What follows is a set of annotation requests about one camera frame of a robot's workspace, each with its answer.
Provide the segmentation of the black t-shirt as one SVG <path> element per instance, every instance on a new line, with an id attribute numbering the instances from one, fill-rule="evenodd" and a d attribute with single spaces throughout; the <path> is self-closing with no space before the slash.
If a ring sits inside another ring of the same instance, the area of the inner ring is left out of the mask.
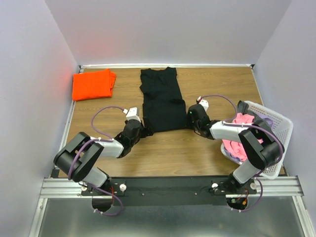
<path id="1" fill-rule="evenodd" d="M 182 98 L 175 68 L 142 69 L 143 120 L 154 133 L 185 129 L 186 103 Z"/>

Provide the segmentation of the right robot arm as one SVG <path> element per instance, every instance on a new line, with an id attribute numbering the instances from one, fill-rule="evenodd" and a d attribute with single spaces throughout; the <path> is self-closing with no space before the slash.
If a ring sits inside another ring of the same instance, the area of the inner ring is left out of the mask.
<path id="1" fill-rule="evenodd" d="M 188 127 L 210 140 L 241 143 L 247 160 L 235 169 L 219 187 L 234 194 L 245 188 L 250 179 L 282 159 L 285 148 L 263 120 L 250 124 L 210 120 L 204 107 L 189 107 Z"/>

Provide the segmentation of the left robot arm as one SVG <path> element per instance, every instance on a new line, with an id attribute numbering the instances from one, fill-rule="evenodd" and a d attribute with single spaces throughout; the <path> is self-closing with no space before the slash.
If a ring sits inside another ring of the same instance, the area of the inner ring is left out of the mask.
<path id="1" fill-rule="evenodd" d="M 141 121 L 131 119 L 125 122 L 122 132 L 110 140 L 94 138 L 79 132 L 55 156 L 53 163 L 76 183 L 89 183 L 99 194 L 106 194 L 111 188 L 110 176 L 95 167 L 99 157 L 122 158 L 140 139 L 152 136 L 154 130 Z"/>

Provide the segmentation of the dark grey t-shirt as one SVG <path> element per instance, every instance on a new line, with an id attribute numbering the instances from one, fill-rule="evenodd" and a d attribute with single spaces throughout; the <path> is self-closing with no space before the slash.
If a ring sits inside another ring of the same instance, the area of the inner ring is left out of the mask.
<path id="1" fill-rule="evenodd" d="M 237 104 L 237 112 L 241 113 L 242 115 L 250 115 L 256 117 L 257 114 L 249 109 L 249 105 L 245 102 L 240 100 Z"/>

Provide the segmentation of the pink t-shirt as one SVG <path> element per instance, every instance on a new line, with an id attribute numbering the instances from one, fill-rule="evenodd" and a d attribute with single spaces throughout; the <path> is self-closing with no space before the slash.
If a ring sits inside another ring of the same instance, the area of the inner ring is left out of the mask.
<path id="1" fill-rule="evenodd" d="M 233 123 L 242 124 L 242 123 L 253 123 L 255 119 L 255 116 L 242 113 L 238 113 L 237 117 L 233 120 Z M 222 140 L 224 149 L 230 156 L 232 160 L 238 161 L 238 162 L 244 162 L 247 160 L 246 152 L 243 148 L 243 145 L 241 143 L 235 142 L 235 141 L 229 141 L 229 140 Z"/>

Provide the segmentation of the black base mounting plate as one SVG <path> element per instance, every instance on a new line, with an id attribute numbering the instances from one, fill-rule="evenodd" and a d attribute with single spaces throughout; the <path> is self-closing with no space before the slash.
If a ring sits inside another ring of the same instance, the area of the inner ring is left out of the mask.
<path id="1" fill-rule="evenodd" d="M 227 176 L 113 177 L 104 192 L 86 184 L 82 196 L 92 197 L 92 206 L 107 213 L 111 206 L 227 205 L 246 208 L 256 194 L 253 179 L 235 184 Z"/>

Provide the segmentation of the folded orange t-shirt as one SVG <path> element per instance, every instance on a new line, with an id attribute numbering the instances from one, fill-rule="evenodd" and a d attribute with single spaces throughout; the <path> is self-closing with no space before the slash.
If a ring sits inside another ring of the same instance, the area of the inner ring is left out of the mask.
<path id="1" fill-rule="evenodd" d="M 112 97 L 116 77 L 117 75 L 109 69 L 74 74 L 72 99 L 82 101 Z"/>

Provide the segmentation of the white plastic laundry basket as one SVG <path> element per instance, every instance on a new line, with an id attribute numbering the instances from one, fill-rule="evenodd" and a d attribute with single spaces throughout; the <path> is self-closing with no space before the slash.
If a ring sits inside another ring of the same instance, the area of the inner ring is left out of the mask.
<path id="1" fill-rule="evenodd" d="M 284 117 L 283 115 L 269 108 L 266 108 L 262 105 L 259 105 L 251 101 L 245 101 L 245 102 L 249 105 L 249 109 L 251 111 L 257 114 L 260 113 L 260 114 L 266 115 L 268 118 L 270 118 L 274 122 L 273 126 L 271 127 L 271 130 L 275 134 L 276 138 L 284 146 L 284 148 L 287 149 L 290 138 L 291 138 L 292 130 L 293 130 L 292 121 Z M 224 155 L 222 144 L 221 144 L 221 152 Z"/>

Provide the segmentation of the aluminium frame rail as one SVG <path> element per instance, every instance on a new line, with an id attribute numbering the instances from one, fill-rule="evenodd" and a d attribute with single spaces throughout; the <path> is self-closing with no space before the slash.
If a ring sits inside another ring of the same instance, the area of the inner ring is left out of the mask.
<path id="1" fill-rule="evenodd" d="M 258 180 L 255 181 L 257 193 L 250 194 L 253 197 L 258 197 L 260 195 L 259 182 L 262 183 L 263 197 L 302 197 L 304 195 L 298 177 L 281 176 L 273 180 L 263 177 L 258 178 Z M 48 178 L 44 179 L 42 183 L 39 197 L 91 198 L 96 197 L 96 194 L 93 194 L 92 191 L 84 192 L 82 186 L 66 178 Z"/>

